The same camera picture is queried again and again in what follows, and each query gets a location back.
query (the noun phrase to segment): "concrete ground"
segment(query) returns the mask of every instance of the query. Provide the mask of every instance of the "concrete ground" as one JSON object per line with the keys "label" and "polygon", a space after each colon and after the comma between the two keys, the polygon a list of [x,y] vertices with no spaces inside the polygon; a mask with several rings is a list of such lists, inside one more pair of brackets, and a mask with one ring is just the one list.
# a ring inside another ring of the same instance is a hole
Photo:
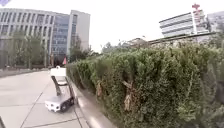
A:
{"label": "concrete ground", "polygon": [[50,112],[44,101],[56,95],[49,71],[0,78],[0,116],[6,128],[88,128],[79,107]]}

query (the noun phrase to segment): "white robot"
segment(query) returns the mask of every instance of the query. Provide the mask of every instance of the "white robot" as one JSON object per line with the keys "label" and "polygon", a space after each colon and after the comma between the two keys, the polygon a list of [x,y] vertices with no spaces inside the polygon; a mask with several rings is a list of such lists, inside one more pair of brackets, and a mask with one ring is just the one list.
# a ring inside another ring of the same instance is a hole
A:
{"label": "white robot", "polygon": [[[64,77],[64,80],[56,80],[57,77]],[[51,69],[51,79],[56,88],[57,96],[45,101],[45,106],[53,112],[65,112],[68,108],[74,105],[74,92],[72,86],[66,78],[66,68],[57,66]],[[62,92],[60,87],[67,89],[67,92]]]}

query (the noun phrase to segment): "green hedge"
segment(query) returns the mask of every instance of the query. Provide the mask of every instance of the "green hedge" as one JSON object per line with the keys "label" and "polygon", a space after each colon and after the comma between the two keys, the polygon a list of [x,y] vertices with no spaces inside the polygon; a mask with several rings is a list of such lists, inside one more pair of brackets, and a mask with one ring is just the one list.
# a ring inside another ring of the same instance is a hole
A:
{"label": "green hedge", "polygon": [[224,108],[212,102],[222,58],[222,51],[202,46],[138,49],[70,64],[67,73],[96,94],[118,127],[210,128],[224,121]]}

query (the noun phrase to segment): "tall building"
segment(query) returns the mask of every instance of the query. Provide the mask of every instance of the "tall building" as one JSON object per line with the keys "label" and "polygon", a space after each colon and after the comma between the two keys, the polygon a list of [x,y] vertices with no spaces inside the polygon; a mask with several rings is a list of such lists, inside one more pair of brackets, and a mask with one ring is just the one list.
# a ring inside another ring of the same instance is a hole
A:
{"label": "tall building", "polygon": [[224,25],[224,11],[210,13],[207,15],[207,18],[208,22],[210,23],[212,32],[218,32],[219,25]]}
{"label": "tall building", "polygon": [[159,23],[164,37],[191,34],[194,31],[190,12],[162,20]]}
{"label": "tall building", "polygon": [[39,33],[48,54],[63,56],[69,54],[72,42],[81,39],[81,49],[89,47],[90,15],[72,10],[70,14],[30,10],[0,9],[0,68],[6,63],[4,44],[12,39],[16,30],[26,35]]}
{"label": "tall building", "polygon": [[183,34],[206,33],[206,20],[203,10],[185,13],[159,22],[164,37]]}

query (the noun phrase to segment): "overcast sky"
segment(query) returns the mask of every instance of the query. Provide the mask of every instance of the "overcast sky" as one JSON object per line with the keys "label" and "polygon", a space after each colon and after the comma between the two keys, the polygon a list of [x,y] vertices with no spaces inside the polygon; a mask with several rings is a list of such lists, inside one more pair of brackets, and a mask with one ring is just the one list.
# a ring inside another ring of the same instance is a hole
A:
{"label": "overcast sky", "polygon": [[200,4],[205,13],[224,11],[223,0],[11,0],[4,8],[89,13],[90,45],[100,51],[101,45],[116,45],[119,39],[162,37],[159,21],[192,11],[194,3]]}

